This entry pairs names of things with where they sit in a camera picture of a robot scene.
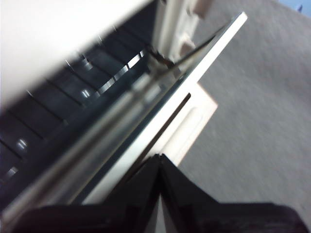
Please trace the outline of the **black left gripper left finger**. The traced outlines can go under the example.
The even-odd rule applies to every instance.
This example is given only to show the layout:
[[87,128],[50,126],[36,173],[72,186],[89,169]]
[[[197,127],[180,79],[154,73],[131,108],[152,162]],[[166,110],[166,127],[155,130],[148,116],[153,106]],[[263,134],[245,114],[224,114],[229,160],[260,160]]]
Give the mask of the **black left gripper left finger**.
[[137,173],[102,203],[56,205],[22,215],[15,233],[142,233],[158,199],[160,157],[148,159]]

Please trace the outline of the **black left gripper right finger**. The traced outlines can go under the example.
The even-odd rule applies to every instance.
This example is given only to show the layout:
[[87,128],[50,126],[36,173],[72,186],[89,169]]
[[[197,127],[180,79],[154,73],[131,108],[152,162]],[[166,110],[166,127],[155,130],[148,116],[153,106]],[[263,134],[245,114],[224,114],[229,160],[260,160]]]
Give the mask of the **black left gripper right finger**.
[[159,156],[162,196],[181,233],[304,233],[306,224],[293,208],[273,203],[219,202]]

